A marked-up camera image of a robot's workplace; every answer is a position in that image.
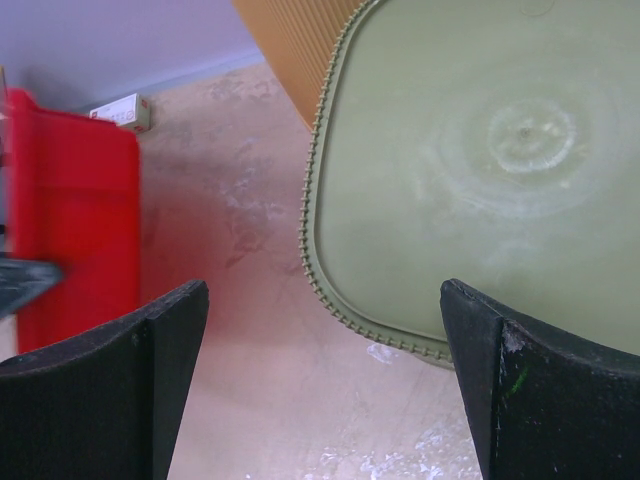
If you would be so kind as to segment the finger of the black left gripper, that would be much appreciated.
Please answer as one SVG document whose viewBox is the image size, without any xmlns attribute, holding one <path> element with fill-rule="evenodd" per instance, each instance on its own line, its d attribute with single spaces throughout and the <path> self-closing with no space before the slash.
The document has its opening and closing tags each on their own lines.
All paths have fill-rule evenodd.
<svg viewBox="0 0 640 480">
<path fill-rule="evenodd" d="M 2 258 L 1 317 L 14 314 L 62 279 L 62 271 L 54 264 Z"/>
</svg>

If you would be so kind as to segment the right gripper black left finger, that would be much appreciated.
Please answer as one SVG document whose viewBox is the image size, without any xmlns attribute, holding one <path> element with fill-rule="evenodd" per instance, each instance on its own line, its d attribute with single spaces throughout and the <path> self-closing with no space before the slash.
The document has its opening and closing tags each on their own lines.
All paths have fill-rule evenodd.
<svg viewBox="0 0 640 480">
<path fill-rule="evenodd" d="M 209 308 L 194 280 L 1 364 L 4 479 L 165 479 Z"/>
</svg>

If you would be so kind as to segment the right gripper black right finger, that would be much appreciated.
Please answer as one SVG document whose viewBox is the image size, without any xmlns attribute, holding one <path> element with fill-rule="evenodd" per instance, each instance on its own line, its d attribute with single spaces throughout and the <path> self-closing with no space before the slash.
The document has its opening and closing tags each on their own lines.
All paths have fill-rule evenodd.
<svg viewBox="0 0 640 480">
<path fill-rule="evenodd" d="M 638 356 L 517 312 L 457 279 L 440 293 L 483 478 L 638 478 Z"/>
</svg>

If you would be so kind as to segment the red plastic tray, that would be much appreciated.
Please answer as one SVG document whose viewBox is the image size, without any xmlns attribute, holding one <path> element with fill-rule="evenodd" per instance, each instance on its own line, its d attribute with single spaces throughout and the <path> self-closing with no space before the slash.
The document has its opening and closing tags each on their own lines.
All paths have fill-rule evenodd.
<svg viewBox="0 0 640 480">
<path fill-rule="evenodd" d="M 140 150 L 116 124 L 8 93 L 13 257 L 63 278 L 17 313 L 17 350 L 42 348 L 140 305 Z"/>
</svg>

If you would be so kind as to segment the green mesh waste basket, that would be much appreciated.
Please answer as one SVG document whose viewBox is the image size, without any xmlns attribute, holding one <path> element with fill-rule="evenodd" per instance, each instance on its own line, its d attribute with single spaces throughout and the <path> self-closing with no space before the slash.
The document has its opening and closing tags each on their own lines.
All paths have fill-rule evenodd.
<svg viewBox="0 0 640 480">
<path fill-rule="evenodd" d="M 365 1 L 336 42 L 300 250 L 342 324 L 451 361 L 441 285 L 639 350 L 639 5 Z"/>
</svg>

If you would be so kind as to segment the yellow mesh waste basket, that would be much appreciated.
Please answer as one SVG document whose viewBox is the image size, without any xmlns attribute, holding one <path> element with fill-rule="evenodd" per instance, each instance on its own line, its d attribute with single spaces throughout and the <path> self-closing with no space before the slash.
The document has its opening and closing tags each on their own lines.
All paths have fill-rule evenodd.
<svg viewBox="0 0 640 480">
<path fill-rule="evenodd" d="M 235 0 L 233 6 L 306 126 L 318 105 L 336 43 L 367 5 L 357 0 Z"/>
</svg>

